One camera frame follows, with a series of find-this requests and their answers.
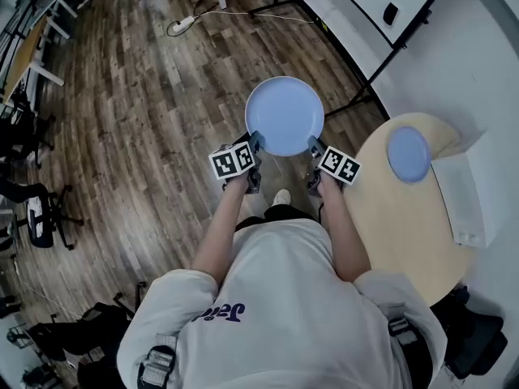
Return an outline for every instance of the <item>blue plate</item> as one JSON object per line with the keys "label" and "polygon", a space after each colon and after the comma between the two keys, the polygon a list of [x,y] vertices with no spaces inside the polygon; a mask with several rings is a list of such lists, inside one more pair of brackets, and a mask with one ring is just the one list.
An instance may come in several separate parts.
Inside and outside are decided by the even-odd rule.
{"label": "blue plate", "polygon": [[418,130],[412,126],[402,126],[389,137],[388,160],[400,180],[420,182],[431,167],[429,144]]}
{"label": "blue plate", "polygon": [[249,134],[261,134],[261,147],[274,156],[295,156],[308,149],[308,138],[319,138],[324,108],[317,93],[302,80],[277,76],[260,83],[247,100]]}

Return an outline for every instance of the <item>hand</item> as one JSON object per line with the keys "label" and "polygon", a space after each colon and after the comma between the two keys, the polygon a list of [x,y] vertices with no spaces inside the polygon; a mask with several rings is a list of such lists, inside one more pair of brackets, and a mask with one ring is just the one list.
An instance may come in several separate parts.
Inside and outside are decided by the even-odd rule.
{"label": "hand", "polygon": [[249,172],[245,172],[244,174],[231,178],[227,183],[226,189],[237,189],[240,192],[245,193],[249,188],[248,176]]}
{"label": "hand", "polygon": [[317,191],[319,192],[322,198],[324,198],[324,196],[327,195],[330,191],[334,191],[335,189],[337,189],[338,192],[341,193],[341,189],[339,189],[337,181],[328,173],[321,170],[320,178],[321,181],[317,186]]}

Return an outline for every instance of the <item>white sweatshirt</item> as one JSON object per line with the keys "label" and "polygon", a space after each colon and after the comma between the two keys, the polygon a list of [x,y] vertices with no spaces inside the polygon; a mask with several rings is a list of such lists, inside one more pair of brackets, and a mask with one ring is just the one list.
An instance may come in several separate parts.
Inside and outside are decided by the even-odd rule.
{"label": "white sweatshirt", "polygon": [[426,338],[433,375],[441,367],[446,336],[409,280],[369,271],[343,282],[329,236],[313,220],[251,226],[235,235],[233,249],[220,292],[199,271],[153,282],[118,353],[128,389],[137,388],[157,335],[174,337],[168,388],[411,388],[383,314],[394,305]]}

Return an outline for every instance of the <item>black strap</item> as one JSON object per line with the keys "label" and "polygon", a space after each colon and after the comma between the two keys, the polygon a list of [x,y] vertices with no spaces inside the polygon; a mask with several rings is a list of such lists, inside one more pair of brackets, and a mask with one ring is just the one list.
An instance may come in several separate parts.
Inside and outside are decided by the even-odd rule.
{"label": "black strap", "polygon": [[[169,376],[175,367],[176,358],[175,351],[169,346],[152,348],[146,356],[146,360],[140,364],[137,375],[138,389],[166,389]],[[156,375],[153,382],[145,380],[144,372]]]}
{"label": "black strap", "polygon": [[432,359],[422,333],[404,317],[389,321],[388,329],[402,348],[413,389],[427,389],[432,380]]}

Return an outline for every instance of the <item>wooden floor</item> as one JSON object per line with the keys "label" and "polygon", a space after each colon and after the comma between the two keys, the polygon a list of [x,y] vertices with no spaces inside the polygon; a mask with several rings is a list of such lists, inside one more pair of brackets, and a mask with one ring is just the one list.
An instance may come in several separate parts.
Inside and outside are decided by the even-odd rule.
{"label": "wooden floor", "polygon": [[[327,112],[355,94],[353,74],[314,24],[212,14],[167,36],[167,25],[191,15],[196,1],[93,0],[73,40],[50,49],[47,67],[65,79],[41,92],[41,115],[58,118],[55,150],[20,181],[49,190],[72,184],[66,209],[85,226],[66,224],[72,252],[57,235],[53,249],[34,248],[22,230],[18,276],[7,253],[0,257],[30,323],[54,312],[73,320],[119,290],[133,304],[135,282],[189,263],[221,197],[208,154],[246,131],[245,104],[258,83],[300,78]],[[204,0],[198,12],[216,1]],[[228,0],[228,11],[268,1]],[[294,6],[269,14],[308,19]],[[322,138],[354,154],[382,122],[374,105],[361,105],[327,120]],[[240,218],[262,214],[283,187],[312,212],[308,156],[260,157],[261,192],[246,198]]]}

